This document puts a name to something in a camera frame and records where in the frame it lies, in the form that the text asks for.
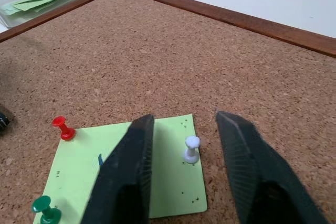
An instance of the brown wooden frame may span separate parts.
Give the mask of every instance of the brown wooden frame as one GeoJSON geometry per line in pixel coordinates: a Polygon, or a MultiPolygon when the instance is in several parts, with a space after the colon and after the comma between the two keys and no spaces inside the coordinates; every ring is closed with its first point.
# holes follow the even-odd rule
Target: brown wooden frame
{"type": "MultiPolygon", "coordinates": [[[[24,33],[25,31],[28,31],[40,24],[52,20],[91,1],[93,0],[75,0],[65,6],[45,13],[17,27],[11,28],[3,33],[0,33],[0,42],[24,33]]],[[[315,34],[309,31],[301,30],[299,28],[282,25],[194,0],[155,1],[200,14],[220,22],[225,22],[230,25],[253,31],[255,33],[266,35],[268,37],[278,39],[299,47],[310,49],[333,58],[336,57],[336,38],[315,34]]]]}

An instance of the green push pin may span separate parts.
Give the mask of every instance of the green push pin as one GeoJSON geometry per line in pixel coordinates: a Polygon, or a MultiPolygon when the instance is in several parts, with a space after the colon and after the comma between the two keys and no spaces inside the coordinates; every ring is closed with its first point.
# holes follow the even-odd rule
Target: green push pin
{"type": "Polygon", "coordinates": [[[61,219],[62,212],[57,208],[51,208],[50,203],[50,197],[43,195],[32,205],[33,212],[42,212],[41,224],[58,224],[61,219]]]}

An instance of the white push pin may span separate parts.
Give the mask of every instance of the white push pin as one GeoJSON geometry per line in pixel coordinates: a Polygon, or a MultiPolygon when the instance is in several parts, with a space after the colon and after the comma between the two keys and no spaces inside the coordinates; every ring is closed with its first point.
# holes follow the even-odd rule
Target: white push pin
{"type": "Polygon", "coordinates": [[[184,160],[189,164],[195,164],[199,160],[199,153],[196,148],[199,148],[199,137],[197,136],[188,136],[185,139],[185,144],[188,149],[184,152],[184,160]]]}

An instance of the red push pin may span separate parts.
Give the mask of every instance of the red push pin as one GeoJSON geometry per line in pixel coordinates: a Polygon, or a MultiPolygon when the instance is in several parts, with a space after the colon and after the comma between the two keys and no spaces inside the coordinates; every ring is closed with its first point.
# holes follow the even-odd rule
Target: red push pin
{"type": "Polygon", "coordinates": [[[65,117],[64,116],[58,116],[56,117],[53,121],[53,126],[55,127],[59,127],[62,131],[61,133],[61,139],[65,140],[65,141],[70,141],[71,139],[73,139],[73,137],[76,134],[75,129],[73,128],[68,128],[65,125],[65,117]]]}

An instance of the push pin head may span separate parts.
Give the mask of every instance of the push pin head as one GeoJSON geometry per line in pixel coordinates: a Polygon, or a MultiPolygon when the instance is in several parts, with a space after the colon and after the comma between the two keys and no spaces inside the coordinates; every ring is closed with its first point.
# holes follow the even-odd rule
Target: push pin head
{"type": "Polygon", "coordinates": [[[184,160],[189,164],[195,164],[199,160],[199,153],[196,148],[199,148],[199,137],[188,136],[185,139],[185,144],[188,147],[184,152],[184,160]]]}
{"type": "Polygon", "coordinates": [[[58,224],[61,220],[62,212],[57,208],[50,207],[49,196],[41,196],[32,205],[33,212],[42,212],[41,224],[58,224]]]}
{"type": "Polygon", "coordinates": [[[65,141],[70,141],[75,137],[76,131],[73,128],[68,128],[65,125],[65,117],[64,116],[58,116],[53,120],[53,126],[59,127],[62,130],[61,133],[61,139],[65,141]]]}

